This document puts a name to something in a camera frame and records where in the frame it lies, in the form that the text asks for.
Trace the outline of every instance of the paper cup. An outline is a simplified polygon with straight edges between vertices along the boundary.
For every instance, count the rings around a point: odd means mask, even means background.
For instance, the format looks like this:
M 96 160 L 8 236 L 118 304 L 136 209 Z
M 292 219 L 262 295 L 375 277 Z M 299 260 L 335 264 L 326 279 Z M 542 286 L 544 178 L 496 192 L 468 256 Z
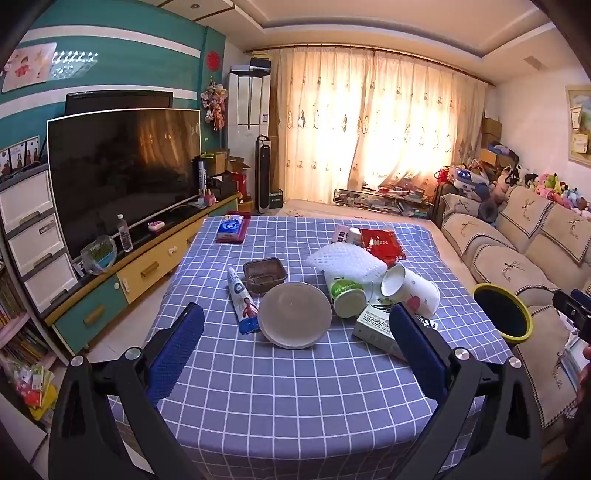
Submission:
M 394 302 L 401 301 L 421 317 L 431 319 L 439 307 L 441 294 L 437 286 L 412 270 L 396 265 L 382 280 L 382 294 Z

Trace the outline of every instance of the floor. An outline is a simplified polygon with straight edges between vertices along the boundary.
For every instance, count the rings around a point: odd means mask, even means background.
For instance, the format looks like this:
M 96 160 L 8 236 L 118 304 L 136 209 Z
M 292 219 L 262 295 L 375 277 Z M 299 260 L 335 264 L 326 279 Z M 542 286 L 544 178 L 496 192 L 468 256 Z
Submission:
M 471 290 L 476 282 L 472 278 L 468 268 L 462 263 L 456 251 L 445 239 L 441 231 L 433 222 L 424 219 L 405 218 L 402 216 L 389 215 L 387 213 L 371 212 L 368 210 L 356 209 L 351 207 L 341 207 L 337 205 L 323 205 L 321 203 L 306 202 L 303 200 L 291 200 L 287 202 L 280 210 L 273 210 L 267 213 L 270 216 L 302 216 L 316 218 L 359 218 L 367 220 L 380 220 L 383 222 L 396 223 L 415 223 L 427 228 L 439 249 L 441 259 L 462 282 L 462 284 Z M 168 288 L 171 275 L 163 278 L 152 291 L 147 293 L 143 300 L 129 314 L 119 321 L 117 325 L 105 334 L 100 341 L 86 355 L 90 362 L 100 362 L 115 359 L 121 356 L 128 348 L 132 346 L 142 346 L 144 339 L 148 335 L 150 327 L 158 314 L 162 297 Z M 52 368 L 56 375 L 54 381 L 56 386 L 61 384 L 61 380 L 66 372 L 64 365 L 55 365 Z M 47 480 L 47 459 L 48 459 L 48 441 L 45 441 L 33 461 L 33 467 L 37 472 Z M 128 447 L 130 457 L 134 464 L 151 472 L 150 466 L 144 458 Z

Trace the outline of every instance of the green and white cup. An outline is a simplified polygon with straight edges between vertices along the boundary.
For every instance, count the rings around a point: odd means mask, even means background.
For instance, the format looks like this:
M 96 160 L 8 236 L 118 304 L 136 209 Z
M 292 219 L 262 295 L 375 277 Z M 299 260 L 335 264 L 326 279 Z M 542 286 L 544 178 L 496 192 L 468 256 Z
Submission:
M 326 286 L 329 289 L 335 313 L 347 319 L 359 315 L 367 306 L 368 301 L 363 287 L 352 280 L 337 277 L 324 272 Z

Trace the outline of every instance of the black monitor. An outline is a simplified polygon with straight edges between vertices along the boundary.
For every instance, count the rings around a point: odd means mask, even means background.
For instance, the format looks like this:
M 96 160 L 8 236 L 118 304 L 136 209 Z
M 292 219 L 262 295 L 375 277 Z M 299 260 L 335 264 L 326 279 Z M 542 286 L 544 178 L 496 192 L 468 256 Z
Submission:
M 99 90 L 68 93 L 65 115 L 122 108 L 172 108 L 173 93 L 156 90 Z
M 47 122 L 57 215 L 72 258 L 99 235 L 117 233 L 195 195 L 200 111 L 127 109 Z

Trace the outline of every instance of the curtain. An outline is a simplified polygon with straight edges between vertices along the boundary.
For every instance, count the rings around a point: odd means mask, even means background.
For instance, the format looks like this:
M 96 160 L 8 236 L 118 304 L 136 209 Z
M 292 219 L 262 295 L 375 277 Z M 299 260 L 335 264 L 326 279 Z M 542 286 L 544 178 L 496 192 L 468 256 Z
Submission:
M 277 88 L 275 184 L 286 199 L 331 203 L 433 174 L 478 147 L 486 84 L 426 61 L 355 48 L 269 51 Z

